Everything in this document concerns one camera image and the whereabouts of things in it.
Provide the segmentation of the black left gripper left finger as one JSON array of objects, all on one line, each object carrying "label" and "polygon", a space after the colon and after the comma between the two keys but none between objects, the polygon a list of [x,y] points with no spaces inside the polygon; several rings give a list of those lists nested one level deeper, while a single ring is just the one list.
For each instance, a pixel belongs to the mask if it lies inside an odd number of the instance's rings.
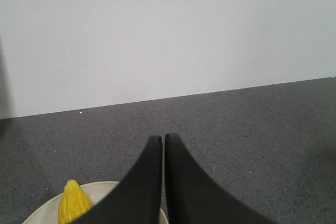
[{"label": "black left gripper left finger", "polygon": [[73,223],[158,223],[162,193],[162,138],[149,140],[126,176]]}]

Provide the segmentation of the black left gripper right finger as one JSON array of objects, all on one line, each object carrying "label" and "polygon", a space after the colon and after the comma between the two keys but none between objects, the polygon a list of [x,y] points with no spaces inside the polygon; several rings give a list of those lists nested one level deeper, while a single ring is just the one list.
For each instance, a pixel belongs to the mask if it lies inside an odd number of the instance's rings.
[{"label": "black left gripper right finger", "polygon": [[272,223],[211,179],[176,133],[165,136],[164,148],[170,223]]}]

